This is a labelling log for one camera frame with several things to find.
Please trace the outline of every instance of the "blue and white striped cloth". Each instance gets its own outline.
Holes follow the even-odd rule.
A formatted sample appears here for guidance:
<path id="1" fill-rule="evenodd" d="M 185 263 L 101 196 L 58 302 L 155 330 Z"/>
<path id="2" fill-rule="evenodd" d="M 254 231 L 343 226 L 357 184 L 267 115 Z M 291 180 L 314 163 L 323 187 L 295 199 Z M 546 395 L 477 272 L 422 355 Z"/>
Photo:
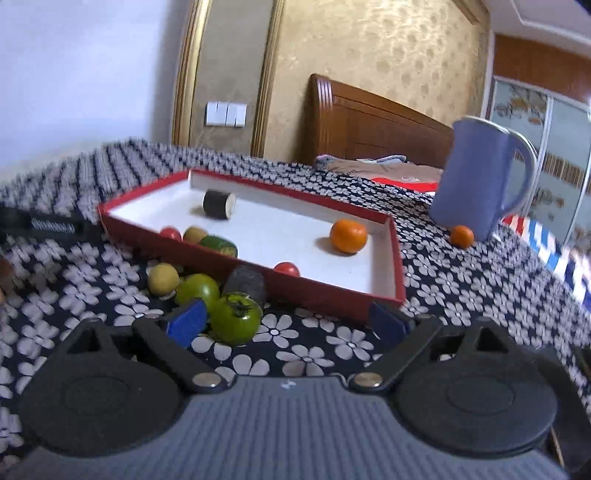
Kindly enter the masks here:
<path id="1" fill-rule="evenodd" d="M 550 230 L 536 220 L 509 215 L 503 223 L 537 252 L 548 269 L 571 288 L 573 297 L 591 312 L 591 262 L 588 257 L 560 245 Z"/>

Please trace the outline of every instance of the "blue pitcher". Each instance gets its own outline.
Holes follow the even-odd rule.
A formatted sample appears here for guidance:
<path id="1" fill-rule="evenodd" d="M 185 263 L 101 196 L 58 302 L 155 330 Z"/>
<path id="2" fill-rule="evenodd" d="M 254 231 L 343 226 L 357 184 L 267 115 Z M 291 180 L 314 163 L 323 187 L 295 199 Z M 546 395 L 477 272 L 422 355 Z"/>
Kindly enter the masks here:
<path id="1" fill-rule="evenodd" d="M 536 153 L 520 133 L 475 116 L 453 124 L 454 142 L 430 215 L 440 226 L 465 225 L 477 241 L 490 238 L 499 220 L 516 211 L 533 187 Z M 504 204 L 515 150 L 525 161 L 517 196 Z"/>

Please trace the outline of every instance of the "beige wall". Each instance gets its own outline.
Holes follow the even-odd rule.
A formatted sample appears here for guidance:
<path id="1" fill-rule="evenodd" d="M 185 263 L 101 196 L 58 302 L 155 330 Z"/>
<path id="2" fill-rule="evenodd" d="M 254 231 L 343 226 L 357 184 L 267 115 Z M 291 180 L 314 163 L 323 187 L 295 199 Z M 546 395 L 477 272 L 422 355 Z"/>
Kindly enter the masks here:
<path id="1" fill-rule="evenodd" d="M 471 24 L 454 0 L 287 0 L 265 157 L 296 160 L 312 73 L 447 125 L 466 113 L 478 114 L 487 27 Z"/>
<path id="2" fill-rule="evenodd" d="M 197 68 L 191 145 L 250 153 L 272 7 L 273 0 L 212 1 Z M 209 101 L 247 104 L 246 126 L 206 127 Z"/>

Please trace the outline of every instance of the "floral tablecloth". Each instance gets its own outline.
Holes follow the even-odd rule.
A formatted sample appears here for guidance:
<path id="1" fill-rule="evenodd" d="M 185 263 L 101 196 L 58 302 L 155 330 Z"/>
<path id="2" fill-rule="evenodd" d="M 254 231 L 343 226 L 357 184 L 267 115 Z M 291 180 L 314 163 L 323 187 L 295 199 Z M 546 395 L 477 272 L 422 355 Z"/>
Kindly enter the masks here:
<path id="1" fill-rule="evenodd" d="M 508 329 L 517 343 L 553 345 L 582 401 L 591 411 L 591 386 L 574 363 L 571 345 L 591 342 L 590 317 L 567 287 L 519 237 L 499 226 L 495 239 L 468 250 L 452 247 L 428 216 L 431 197 L 369 180 L 279 164 L 205 148 L 188 149 L 142 140 L 110 144 L 0 187 L 0 203 L 96 220 L 95 207 L 122 192 L 188 167 L 232 173 L 391 214 L 397 225 L 407 287 L 406 313 L 429 312 L 443 323 L 469 325 L 482 314 Z M 122 246 L 9 239 L 14 292 L 1 310 L 0 454 L 2 466 L 31 448 L 23 438 L 18 399 L 51 350 L 83 319 L 128 325 L 146 313 L 165 313 L 172 299 L 147 293 L 157 259 Z M 358 372 L 385 351 L 356 324 L 269 304 L 247 345 L 231 348 L 207 335 L 191 349 L 224 377 L 331 375 Z"/>

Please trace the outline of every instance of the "white switch panel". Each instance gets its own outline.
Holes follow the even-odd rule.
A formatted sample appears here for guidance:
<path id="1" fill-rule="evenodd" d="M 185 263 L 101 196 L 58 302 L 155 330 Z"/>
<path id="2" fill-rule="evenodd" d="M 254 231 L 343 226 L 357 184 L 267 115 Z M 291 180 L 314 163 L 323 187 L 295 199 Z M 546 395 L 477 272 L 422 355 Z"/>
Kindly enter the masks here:
<path id="1" fill-rule="evenodd" d="M 205 109 L 205 125 L 209 127 L 244 127 L 245 123 L 245 103 L 207 103 Z"/>

